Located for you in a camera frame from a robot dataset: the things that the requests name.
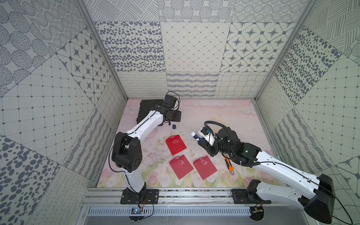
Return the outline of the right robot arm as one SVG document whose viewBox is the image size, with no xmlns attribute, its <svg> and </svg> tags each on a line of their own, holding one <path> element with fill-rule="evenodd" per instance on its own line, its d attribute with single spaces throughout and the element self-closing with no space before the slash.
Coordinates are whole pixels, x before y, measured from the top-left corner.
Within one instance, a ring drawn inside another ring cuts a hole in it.
<svg viewBox="0 0 360 225">
<path fill-rule="evenodd" d="M 242 142 L 236 132 L 226 126 L 218 133 L 204 126 L 192 136 L 210 156 L 222 153 L 234 164 L 265 172 L 287 185 L 255 187 L 255 194 L 262 200 L 293 205 L 321 223 L 332 223 L 335 191 L 333 180 L 328 175 L 316 176 L 296 169 L 257 146 Z"/>
</svg>

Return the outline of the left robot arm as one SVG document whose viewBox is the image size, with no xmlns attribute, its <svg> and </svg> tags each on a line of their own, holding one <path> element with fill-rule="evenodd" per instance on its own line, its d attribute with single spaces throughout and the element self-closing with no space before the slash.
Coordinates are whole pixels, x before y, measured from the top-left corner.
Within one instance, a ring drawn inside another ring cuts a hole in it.
<svg viewBox="0 0 360 225">
<path fill-rule="evenodd" d="M 160 124 L 181 121 L 181 111 L 167 106 L 155 105 L 134 128 L 115 136 L 111 160 L 125 173 L 128 189 L 140 194 L 145 187 L 141 172 L 138 170 L 142 159 L 142 146 L 149 134 Z"/>
</svg>

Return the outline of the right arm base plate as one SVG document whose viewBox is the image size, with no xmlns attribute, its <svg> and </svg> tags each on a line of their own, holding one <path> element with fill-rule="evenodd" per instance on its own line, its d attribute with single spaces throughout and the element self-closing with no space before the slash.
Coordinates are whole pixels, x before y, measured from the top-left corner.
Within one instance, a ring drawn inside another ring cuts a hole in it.
<svg viewBox="0 0 360 225">
<path fill-rule="evenodd" d="M 246 189 L 232 189 L 230 195 L 234 204 L 271 204 L 270 200 L 263 200 L 256 192 Z"/>
</svg>

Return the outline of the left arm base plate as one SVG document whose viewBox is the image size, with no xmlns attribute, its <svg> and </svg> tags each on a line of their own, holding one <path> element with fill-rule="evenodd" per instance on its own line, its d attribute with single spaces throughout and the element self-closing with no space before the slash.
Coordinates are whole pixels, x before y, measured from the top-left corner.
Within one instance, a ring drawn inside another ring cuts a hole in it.
<svg viewBox="0 0 360 225">
<path fill-rule="evenodd" d="M 121 195 L 121 204 L 157 204 L 158 189 L 144 189 L 140 193 L 125 189 Z"/>
</svg>

